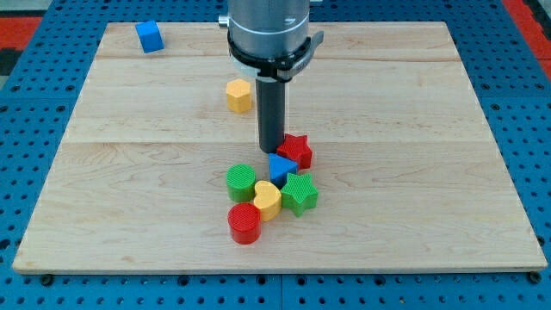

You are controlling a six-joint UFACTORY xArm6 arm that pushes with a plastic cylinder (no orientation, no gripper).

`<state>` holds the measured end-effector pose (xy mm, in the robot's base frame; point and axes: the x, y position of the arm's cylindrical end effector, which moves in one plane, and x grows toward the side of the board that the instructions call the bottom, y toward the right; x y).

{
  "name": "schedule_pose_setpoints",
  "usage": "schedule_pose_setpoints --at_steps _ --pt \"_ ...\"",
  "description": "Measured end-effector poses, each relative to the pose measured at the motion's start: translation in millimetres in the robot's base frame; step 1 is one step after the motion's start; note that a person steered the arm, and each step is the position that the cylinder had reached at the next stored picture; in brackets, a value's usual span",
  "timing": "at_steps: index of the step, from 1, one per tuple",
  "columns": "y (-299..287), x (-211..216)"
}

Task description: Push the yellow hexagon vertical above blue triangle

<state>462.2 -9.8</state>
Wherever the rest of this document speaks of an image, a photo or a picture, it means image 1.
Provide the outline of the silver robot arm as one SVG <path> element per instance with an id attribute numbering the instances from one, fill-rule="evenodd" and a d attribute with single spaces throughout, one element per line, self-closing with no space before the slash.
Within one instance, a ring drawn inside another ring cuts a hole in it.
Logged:
<path id="1" fill-rule="evenodd" d="M 324 40 L 309 35 L 308 0 L 228 0 L 227 42 L 233 63 L 264 83 L 287 83 Z"/>

